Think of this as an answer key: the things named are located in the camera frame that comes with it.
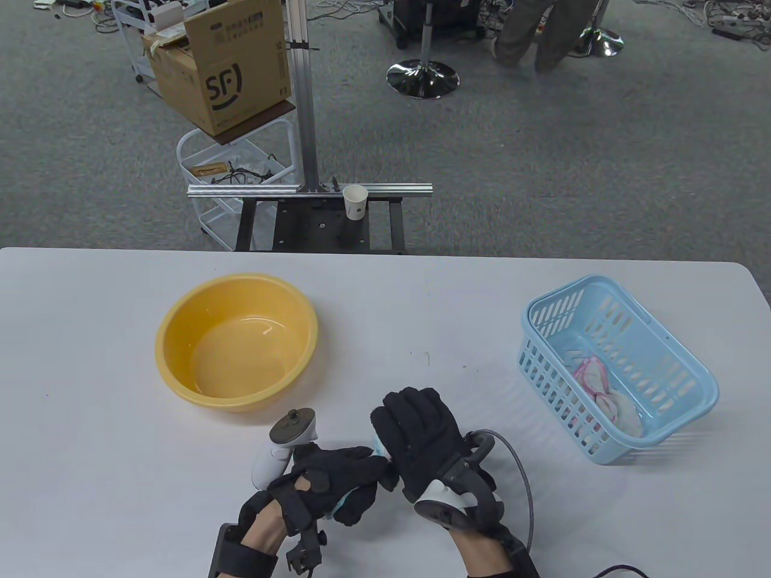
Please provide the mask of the person's right hand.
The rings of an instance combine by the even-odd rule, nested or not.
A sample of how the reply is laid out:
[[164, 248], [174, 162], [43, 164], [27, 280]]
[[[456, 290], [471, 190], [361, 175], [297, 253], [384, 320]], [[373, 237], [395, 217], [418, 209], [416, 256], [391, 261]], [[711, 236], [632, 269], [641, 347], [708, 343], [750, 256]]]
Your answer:
[[488, 532], [504, 514], [482, 460], [494, 446], [487, 433], [462, 435], [432, 388], [389, 393], [371, 413], [377, 451], [393, 465], [387, 490], [402, 492], [422, 518], [449, 530]]

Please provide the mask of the person's left hand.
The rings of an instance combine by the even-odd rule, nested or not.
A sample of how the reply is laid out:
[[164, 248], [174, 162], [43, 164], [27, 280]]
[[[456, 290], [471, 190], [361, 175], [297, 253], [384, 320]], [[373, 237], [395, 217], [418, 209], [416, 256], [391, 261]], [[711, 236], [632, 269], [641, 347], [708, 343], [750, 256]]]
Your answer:
[[389, 485], [393, 465], [369, 447], [323, 450], [315, 443], [295, 449], [291, 471], [243, 506], [237, 542], [274, 554], [288, 536], [310, 529], [332, 515], [354, 526], [375, 501], [380, 485]]

